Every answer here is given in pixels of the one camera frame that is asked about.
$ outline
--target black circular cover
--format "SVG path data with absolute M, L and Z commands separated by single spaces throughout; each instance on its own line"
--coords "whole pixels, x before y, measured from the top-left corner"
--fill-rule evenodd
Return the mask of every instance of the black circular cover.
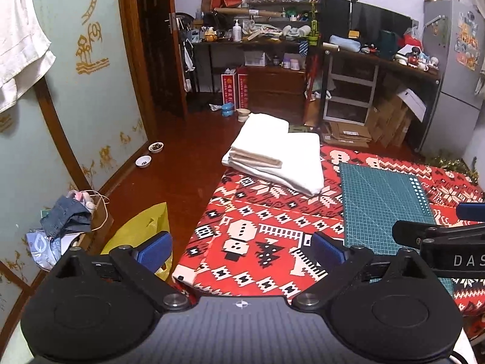
M 356 353 L 378 362 L 428 362 L 450 353 L 461 332 L 460 312 L 445 289 L 428 279 L 363 284 L 332 303 L 330 323 Z
M 97 362 L 144 340 L 155 312 L 137 292 L 118 282 L 62 278 L 42 285 L 20 326 L 31 350 L 56 362 Z

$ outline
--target red patterned tablecloth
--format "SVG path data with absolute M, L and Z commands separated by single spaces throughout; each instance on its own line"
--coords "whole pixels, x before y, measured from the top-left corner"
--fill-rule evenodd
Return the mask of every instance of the red patterned tablecloth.
M 441 168 L 330 146 L 321 147 L 321 162 L 325 187 L 312 198 L 227 169 L 175 268 L 176 286 L 192 297 L 284 294 L 291 300 L 323 278 L 327 272 L 307 249 L 315 231 L 344 238 L 340 162 L 416 176 L 443 226 L 472 224 L 458 220 L 454 207 L 482 201 L 481 189 L 468 177 Z M 485 280 L 453 283 L 460 310 L 481 312 Z

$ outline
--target fridge magnet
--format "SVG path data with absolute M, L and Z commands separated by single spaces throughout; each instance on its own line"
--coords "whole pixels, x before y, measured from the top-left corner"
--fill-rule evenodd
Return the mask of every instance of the fridge magnet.
M 460 31 L 457 34 L 457 43 L 455 51 L 457 53 L 457 62 L 471 70 L 475 70 L 478 65 L 480 51 L 476 39 L 478 24 L 475 23 L 475 15 L 468 12 L 466 15 L 460 13 L 458 18 L 458 27 Z

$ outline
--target gold tinsel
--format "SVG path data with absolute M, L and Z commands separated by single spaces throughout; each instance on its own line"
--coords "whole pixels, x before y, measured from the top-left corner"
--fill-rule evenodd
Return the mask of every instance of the gold tinsel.
M 440 154 L 438 157 L 426 158 L 426 165 L 433 167 L 440 167 L 447 171 L 459 172 L 468 176 L 471 179 L 471 183 L 475 186 L 478 185 L 478 172 L 475 170 L 475 163 L 477 158 L 474 157 L 471 162 L 471 170 L 461 159 L 449 159 L 446 156 Z

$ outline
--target red and white box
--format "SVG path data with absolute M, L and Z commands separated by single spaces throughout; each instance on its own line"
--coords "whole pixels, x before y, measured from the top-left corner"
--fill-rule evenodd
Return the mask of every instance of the red and white box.
M 248 96 L 247 96 L 247 70 L 244 67 L 237 69 L 238 73 L 238 90 L 239 90 L 239 106 L 237 108 L 248 109 Z
M 237 97 L 237 77 L 236 70 L 232 69 L 229 74 L 221 75 L 222 82 L 222 103 L 234 103 L 234 109 L 239 108 Z

